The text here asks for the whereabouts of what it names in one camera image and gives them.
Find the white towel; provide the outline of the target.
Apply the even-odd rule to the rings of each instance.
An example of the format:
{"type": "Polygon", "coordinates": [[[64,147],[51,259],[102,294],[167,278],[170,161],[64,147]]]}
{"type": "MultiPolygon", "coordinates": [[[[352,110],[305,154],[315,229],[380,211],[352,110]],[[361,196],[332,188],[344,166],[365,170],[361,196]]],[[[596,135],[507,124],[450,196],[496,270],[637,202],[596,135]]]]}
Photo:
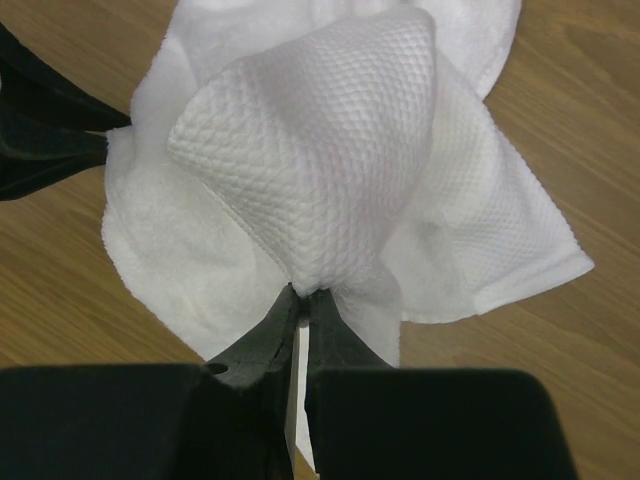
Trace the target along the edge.
{"type": "Polygon", "coordinates": [[[203,357],[291,284],[399,362],[593,268],[485,98],[517,1],[181,1],[107,135],[106,251],[203,357]]]}

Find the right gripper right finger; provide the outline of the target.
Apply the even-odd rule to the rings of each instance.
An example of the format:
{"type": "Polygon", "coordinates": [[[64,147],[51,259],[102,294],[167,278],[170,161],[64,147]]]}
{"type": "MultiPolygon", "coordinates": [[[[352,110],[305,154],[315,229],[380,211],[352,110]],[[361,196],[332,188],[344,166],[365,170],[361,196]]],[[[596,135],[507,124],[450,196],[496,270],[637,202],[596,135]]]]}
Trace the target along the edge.
{"type": "Polygon", "coordinates": [[[342,320],[310,316],[305,410],[323,479],[574,479],[542,383],[514,369],[394,368],[342,320]]]}

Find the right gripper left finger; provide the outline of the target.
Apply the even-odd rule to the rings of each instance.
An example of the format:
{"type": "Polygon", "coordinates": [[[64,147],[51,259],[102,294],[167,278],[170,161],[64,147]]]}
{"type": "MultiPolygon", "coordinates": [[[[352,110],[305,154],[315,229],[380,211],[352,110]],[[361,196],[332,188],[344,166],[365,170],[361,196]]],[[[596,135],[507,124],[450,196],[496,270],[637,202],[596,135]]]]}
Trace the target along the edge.
{"type": "Polygon", "coordinates": [[[5,479],[290,479],[300,300],[199,363],[1,373],[5,479]]]}

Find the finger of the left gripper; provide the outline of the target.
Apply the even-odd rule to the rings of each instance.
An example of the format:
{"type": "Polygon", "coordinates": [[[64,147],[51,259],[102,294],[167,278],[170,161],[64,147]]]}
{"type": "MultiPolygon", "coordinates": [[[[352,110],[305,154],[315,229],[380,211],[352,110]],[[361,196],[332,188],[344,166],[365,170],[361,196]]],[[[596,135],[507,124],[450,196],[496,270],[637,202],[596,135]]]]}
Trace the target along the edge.
{"type": "Polygon", "coordinates": [[[11,201],[105,163],[104,136],[53,130],[1,133],[1,200],[11,201]]]}
{"type": "Polygon", "coordinates": [[[1,100],[46,125],[108,131],[130,124],[124,113],[87,94],[1,28],[1,100]]]}

